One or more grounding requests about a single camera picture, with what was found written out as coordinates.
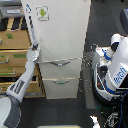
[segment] robot label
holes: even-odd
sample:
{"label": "robot label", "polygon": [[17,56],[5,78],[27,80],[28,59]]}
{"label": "robot label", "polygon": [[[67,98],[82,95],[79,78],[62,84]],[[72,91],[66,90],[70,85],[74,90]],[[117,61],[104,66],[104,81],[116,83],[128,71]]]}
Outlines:
{"label": "robot label", "polygon": [[119,68],[119,72],[116,74],[116,77],[114,77],[114,81],[117,85],[120,85],[122,81],[124,80],[125,76],[127,74],[127,70],[125,68]]}

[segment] white refrigerator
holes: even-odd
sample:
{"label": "white refrigerator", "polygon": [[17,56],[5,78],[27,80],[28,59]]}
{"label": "white refrigerator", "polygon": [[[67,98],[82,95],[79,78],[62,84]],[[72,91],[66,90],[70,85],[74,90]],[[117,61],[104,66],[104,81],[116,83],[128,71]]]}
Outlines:
{"label": "white refrigerator", "polygon": [[76,98],[91,0],[21,0],[47,99]]}

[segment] drawer handle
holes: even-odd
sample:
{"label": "drawer handle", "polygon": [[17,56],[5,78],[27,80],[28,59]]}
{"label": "drawer handle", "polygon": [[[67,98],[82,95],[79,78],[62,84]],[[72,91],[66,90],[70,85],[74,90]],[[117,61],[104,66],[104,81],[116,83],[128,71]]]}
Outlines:
{"label": "drawer handle", "polygon": [[9,59],[7,59],[7,61],[5,62],[0,62],[0,64],[5,64],[5,63],[8,63],[9,62]]}
{"label": "drawer handle", "polygon": [[2,86],[0,89],[0,92],[6,92],[6,90],[7,90],[7,88]]}
{"label": "drawer handle", "polygon": [[12,73],[0,73],[0,75],[15,75],[16,74],[16,72],[14,71],[14,72],[12,72]]}
{"label": "drawer handle", "polygon": [[55,63],[55,62],[49,62],[50,64],[54,64],[54,65],[56,65],[56,66],[63,66],[63,65],[66,65],[66,64],[68,64],[68,63],[71,63],[71,61],[67,61],[67,62],[65,62],[65,63],[63,63],[63,64],[57,64],[57,63]]}
{"label": "drawer handle", "polygon": [[60,82],[60,81],[52,81],[53,83],[56,83],[56,84],[66,84],[67,82],[69,82],[69,80],[66,80],[66,81],[63,81],[63,82]]}

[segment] white robot body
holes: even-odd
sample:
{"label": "white robot body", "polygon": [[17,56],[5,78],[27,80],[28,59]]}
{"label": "white robot body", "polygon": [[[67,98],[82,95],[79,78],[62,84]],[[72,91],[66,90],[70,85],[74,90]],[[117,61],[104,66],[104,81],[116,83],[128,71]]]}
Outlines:
{"label": "white robot body", "polygon": [[114,86],[115,90],[120,87],[124,78],[128,73],[128,37],[125,37],[122,42],[119,44],[117,51],[114,54],[112,63],[109,66],[106,82],[108,87]]}
{"label": "white robot body", "polygon": [[122,82],[128,74],[127,55],[128,37],[122,37],[119,34],[112,36],[111,47],[96,48],[92,61],[94,88],[96,93],[106,101],[118,99],[123,95],[125,89],[128,89],[126,86],[126,88],[121,87]]}

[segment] white panel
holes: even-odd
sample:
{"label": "white panel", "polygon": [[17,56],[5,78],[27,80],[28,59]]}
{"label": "white panel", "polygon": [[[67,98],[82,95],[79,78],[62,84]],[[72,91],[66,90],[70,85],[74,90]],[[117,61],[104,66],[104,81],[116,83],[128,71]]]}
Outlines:
{"label": "white panel", "polygon": [[40,67],[42,79],[71,78],[71,77],[79,78],[81,63],[82,63],[82,59],[75,59],[75,60],[66,60],[66,61],[39,64],[39,67]]}
{"label": "white panel", "polygon": [[[91,0],[21,0],[30,38],[29,16],[40,44],[40,63],[80,57],[83,54]],[[31,12],[26,12],[29,4]],[[37,19],[36,7],[47,6],[49,20]]]}
{"label": "white panel", "polygon": [[24,17],[21,6],[0,7],[0,10],[4,18]]}
{"label": "white panel", "polygon": [[47,99],[76,98],[79,79],[44,80],[44,89]]}

